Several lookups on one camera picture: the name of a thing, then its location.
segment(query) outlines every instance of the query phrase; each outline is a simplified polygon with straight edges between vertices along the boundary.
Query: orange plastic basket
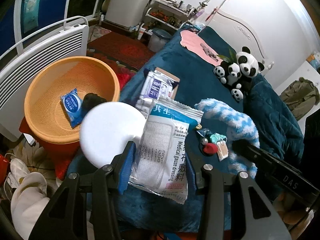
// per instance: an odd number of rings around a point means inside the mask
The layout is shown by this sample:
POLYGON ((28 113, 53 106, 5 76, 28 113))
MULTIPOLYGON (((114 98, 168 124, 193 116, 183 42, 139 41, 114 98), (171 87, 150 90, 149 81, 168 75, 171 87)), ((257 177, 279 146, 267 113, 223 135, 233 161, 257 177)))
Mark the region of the orange plastic basket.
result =
POLYGON ((80 125, 71 128, 61 96, 76 88, 81 99, 95 93, 107 101, 118 101, 120 85, 114 71, 92 57, 68 57, 43 69, 30 84, 24 113, 27 123, 40 139, 54 144, 79 141, 80 125))

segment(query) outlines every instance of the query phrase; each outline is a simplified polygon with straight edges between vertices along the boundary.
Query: black fuzzy object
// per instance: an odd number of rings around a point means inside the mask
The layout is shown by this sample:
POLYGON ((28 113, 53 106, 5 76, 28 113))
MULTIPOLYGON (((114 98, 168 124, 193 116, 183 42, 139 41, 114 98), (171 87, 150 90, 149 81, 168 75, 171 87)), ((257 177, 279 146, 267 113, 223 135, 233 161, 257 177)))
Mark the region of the black fuzzy object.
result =
POLYGON ((105 98, 99 97, 97 94, 86 94, 81 105, 83 116, 85 116, 95 106, 105 102, 107 102, 107 100, 105 98))

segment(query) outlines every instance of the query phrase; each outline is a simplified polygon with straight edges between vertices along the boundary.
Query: white radiator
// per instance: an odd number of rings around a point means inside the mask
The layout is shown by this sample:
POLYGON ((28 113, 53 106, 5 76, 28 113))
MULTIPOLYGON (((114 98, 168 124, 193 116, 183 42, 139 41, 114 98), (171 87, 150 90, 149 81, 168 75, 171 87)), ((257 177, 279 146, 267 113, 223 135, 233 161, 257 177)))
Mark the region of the white radiator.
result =
MULTIPOLYGON (((85 23, 86 25, 66 26, 64 30, 25 51, 0 72, 0 133, 9 140, 16 141, 21 135, 19 126, 24 117, 24 98, 34 77, 43 68, 58 59, 86 55, 89 27, 87 20, 85 23)), ((15 46, 28 38, 30 37, 26 37, 15 46)))

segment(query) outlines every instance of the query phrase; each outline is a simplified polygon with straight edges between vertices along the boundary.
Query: trash can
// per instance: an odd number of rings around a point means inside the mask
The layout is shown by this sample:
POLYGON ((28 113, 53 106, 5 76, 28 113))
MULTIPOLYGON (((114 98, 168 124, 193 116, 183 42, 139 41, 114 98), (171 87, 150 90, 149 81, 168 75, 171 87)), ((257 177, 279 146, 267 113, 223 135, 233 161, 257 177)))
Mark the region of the trash can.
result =
POLYGON ((148 44, 148 49, 153 52, 158 52, 169 40, 171 40, 171 38, 172 35, 166 31, 154 28, 152 30, 152 36, 148 44))

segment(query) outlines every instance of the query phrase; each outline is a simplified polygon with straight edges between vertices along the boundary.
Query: cardboard box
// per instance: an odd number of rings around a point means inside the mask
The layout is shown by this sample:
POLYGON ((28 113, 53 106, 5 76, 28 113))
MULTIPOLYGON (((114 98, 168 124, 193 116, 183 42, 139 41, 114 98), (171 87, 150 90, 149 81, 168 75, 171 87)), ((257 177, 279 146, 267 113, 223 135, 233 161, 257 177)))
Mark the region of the cardboard box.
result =
MULTIPOLYGON (((172 74, 169 73, 168 71, 165 71, 165 70, 163 70, 163 69, 161 69, 161 68, 159 68, 159 67, 156 67, 155 70, 157 70, 157 71, 161 72, 162 74, 168 76, 169 78, 173 79, 174 81, 180 82, 180 78, 172 75, 172 74)), ((172 93, 172 97, 171 97, 172 99, 174 99, 174 98, 176 97, 178 87, 179 87, 179 85, 177 85, 177 86, 174 88, 173 93, 172 93)))

